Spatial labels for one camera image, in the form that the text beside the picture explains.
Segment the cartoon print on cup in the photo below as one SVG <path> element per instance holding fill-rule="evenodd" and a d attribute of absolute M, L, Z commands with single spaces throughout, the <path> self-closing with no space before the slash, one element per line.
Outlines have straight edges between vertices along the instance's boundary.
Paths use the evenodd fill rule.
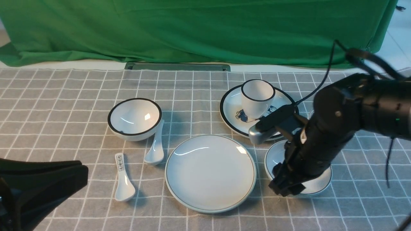
<path fill-rule="evenodd" d="M 277 108 L 271 105 L 271 106 L 267 109 L 267 111 L 266 111 L 258 120 L 260 120 L 261 118 L 264 118 L 264 117 L 270 115 L 270 114 L 273 113 L 275 110 L 277 110 Z M 249 122 L 252 122 L 252 121 L 256 121 L 256 120 L 250 120 L 250 121 L 249 121 L 249 120 L 248 120 L 248 117 L 247 117 L 247 115 L 245 114 L 245 112 L 244 112 L 243 109 L 237 111 L 236 119 L 237 119 L 237 120 L 241 120 L 241 121 L 246 122 L 246 123 L 249 123 Z"/>

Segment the green backdrop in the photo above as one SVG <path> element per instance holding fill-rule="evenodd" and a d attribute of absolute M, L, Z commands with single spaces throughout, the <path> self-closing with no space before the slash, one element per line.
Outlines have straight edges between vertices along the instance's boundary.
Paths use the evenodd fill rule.
<path fill-rule="evenodd" d="M 396 3 L 0 0 L 11 39 L 0 60 L 9 66 L 94 58 L 319 67 L 328 63 L 334 39 L 377 52 Z M 334 63 L 343 61 L 339 51 Z"/>

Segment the table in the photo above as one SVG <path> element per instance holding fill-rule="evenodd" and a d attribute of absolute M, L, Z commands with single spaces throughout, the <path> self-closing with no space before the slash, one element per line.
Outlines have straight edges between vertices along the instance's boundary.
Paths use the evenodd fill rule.
<path fill-rule="evenodd" d="M 411 69 L 402 70 L 411 75 Z M 345 77 L 330 74 L 326 84 Z M 22 161 L 81 160 L 88 186 L 53 211 L 39 231 L 310 231 L 393 230 L 411 211 L 411 142 L 396 141 L 388 189 L 384 181 L 389 138 L 358 132 L 332 163 L 332 182 L 316 197 L 279 197 L 269 188 L 263 160 L 275 143 L 254 146 L 233 133 L 219 114 L 220 99 L 248 79 L 264 79 L 300 99 L 323 73 L 230 73 L 3 69 L 0 72 L 0 157 Z M 107 126 L 118 102 L 155 100 L 165 120 L 163 147 L 170 153 L 184 140 L 219 134 L 243 144 L 253 156 L 257 184 L 238 208 L 202 215 L 180 205 L 164 182 L 165 160 L 143 164 L 152 138 L 125 142 Z M 312 110 L 312 98 L 299 105 Z M 129 202 L 113 199 L 114 154 L 126 154 L 136 186 Z"/>

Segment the white ceramic spoon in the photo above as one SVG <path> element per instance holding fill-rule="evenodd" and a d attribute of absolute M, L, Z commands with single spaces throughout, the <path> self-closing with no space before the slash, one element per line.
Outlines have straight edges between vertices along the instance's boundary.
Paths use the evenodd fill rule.
<path fill-rule="evenodd" d="M 127 172 L 124 166 L 124 154 L 117 153 L 114 157 L 118 170 L 118 184 L 114 199 L 116 201 L 128 201 L 136 193 L 136 188 L 134 188 L 127 176 Z"/>
<path fill-rule="evenodd" d="M 158 129 L 155 132 L 153 144 L 144 157 L 144 162 L 151 165 L 157 165 L 164 159 L 164 150 L 161 135 L 163 133 L 164 120 L 160 121 Z"/>

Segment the large white plate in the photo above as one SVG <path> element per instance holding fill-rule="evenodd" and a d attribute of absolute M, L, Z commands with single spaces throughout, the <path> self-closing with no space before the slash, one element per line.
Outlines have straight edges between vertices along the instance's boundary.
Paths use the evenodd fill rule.
<path fill-rule="evenodd" d="M 274 89 L 274 99 L 272 100 L 271 106 L 263 114 L 262 117 L 270 115 L 272 112 L 283 105 L 291 104 L 294 102 L 294 100 L 287 93 L 275 87 Z M 247 138 L 248 130 L 259 121 L 259 119 L 249 119 L 245 115 L 241 106 L 241 85 L 232 88 L 223 96 L 220 102 L 220 115 L 224 123 L 231 130 L 233 130 L 233 132 Z M 270 137 L 268 141 L 281 137 L 281 133 L 277 132 L 272 137 Z"/>
<path fill-rule="evenodd" d="M 171 194 L 201 213 L 221 213 L 239 206 L 253 190 L 256 176 L 248 151 L 216 135 L 184 141 L 169 156 L 165 169 Z"/>
<path fill-rule="evenodd" d="M 271 146 L 271 148 L 267 151 L 266 157 L 264 158 L 266 174 L 271 180 L 274 179 L 274 174 L 272 173 L 274 166 L 284 161 L 285 142 L 286 141 L 280 141 Z M 305 186 L 305 189 L 301 192 L 301 194 L 314 195 L 320 193 L 330 184 L 331 175 L 332 171 L 331 167 L 329 167 L 318 178 L 304 182 L 303 185 Z"/>

